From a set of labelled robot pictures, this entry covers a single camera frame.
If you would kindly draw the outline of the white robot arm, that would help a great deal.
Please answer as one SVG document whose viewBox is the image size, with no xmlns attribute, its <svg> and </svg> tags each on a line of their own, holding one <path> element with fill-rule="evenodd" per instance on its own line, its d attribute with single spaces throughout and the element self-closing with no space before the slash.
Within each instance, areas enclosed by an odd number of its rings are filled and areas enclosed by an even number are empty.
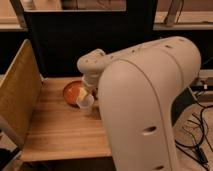
<svg viewBox="0 0 213 171">
<path fill-rule="evenodd" d="M 180 171 L 172 104 L 200 66 L 198 48 L 180 36 L 111 54 L 96 49 L 79 58 L 83 85 L 98 94 L 117 171 Z"/>
</svg>

